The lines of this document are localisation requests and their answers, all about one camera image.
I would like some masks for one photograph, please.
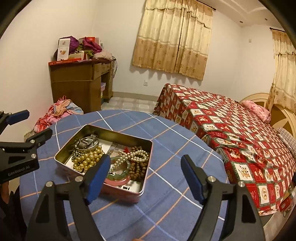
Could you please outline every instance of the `red patchwork bedspread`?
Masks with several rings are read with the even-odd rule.
[[[246,183],[260,215],[275,213],[295,171],[276,130],[225,96],[166,84],[154,114],[186,127],[219,153],[230,183]]]

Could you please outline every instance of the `blue tablecloth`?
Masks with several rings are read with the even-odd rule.
[[[58,150],[83,126],[92,124],[129,135],[151,139],[153,152],[140,202],[128,205],[100,195],[89,209],[107,241],[179,240],[189,237],[201,212],[194,200],[180,167],[180,158],[188,154],[208,175],[227,181],[222,158],[191,131],[180,125],[144,112],[105,110],[85,115],[70,115],[55,125],[52,138],[38,149],[40,169],[20,178],[21,205],[28,223],[38,195],[47,181],[67,182],[54,161]],[[227,203],[221,205],[212,240],[218,240],[224,222]],[[69,229],[73,240],[79,240],[69,202],[65,202]]]

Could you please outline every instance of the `pink tin box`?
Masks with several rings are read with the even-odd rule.
[[[152,152],[153,142],[150,140],[126,135],[92,125],[85,125],[71,137],[71,139],[54,157],[58,167],[60,167],[70,179],[73,179],[76,176],[84,175],[84,173],[80,173],[73,169],[73,163],[71,161],[73,145],[79,139],[90,136],[91,134],[95,134],[100,139],[100,145],[102,145],[102,149],[105,153],[108,152],[107,154],[110,153],[111,149],[118,148],[120,146],[141,146],[146,152],[149,152],[150,154]],[[150,159],[151,155],[149,155],[147,170],[150,165]],[[113,186],[104,183],[101,193],[126,202],[137,203],[140,200],[141,195],[144,193],[147,176],[148,172],[146,172],[144,180],[141,182],[130,180],[128,183],[120,186]]]

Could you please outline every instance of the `white wall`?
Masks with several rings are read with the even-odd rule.
[[[33,0],[0,39],[0,110],[28,109],[28,120],[8,126],[2,141],[23,141],[53,103],[48,62],[58,39],[91,35],[97,0]]]
[[[232,86],[232,97],[237,101],[252,94],[269,93],[275,73],[274,43],[269,27],[242,28],[239,66]]]
[[[118,70],[113,91],[158,96],[166,83],[219,93],[232,97],[239,56],[241,28],[220,12],[214,12],[207,67],[203,81],[180,74],[143,69],[131,65],[133,49],[144,12],[145,0],[109,0],[100,2],[93,35],[100,37],[106,50],[117,58]]]

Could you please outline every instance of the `wooden desk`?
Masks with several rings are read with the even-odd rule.
[[[113,66],[105,59],[49,66],[53,101],[65,95],[84,113],[101,110],[101,82],[106,83],[104,100],[113,96]]]

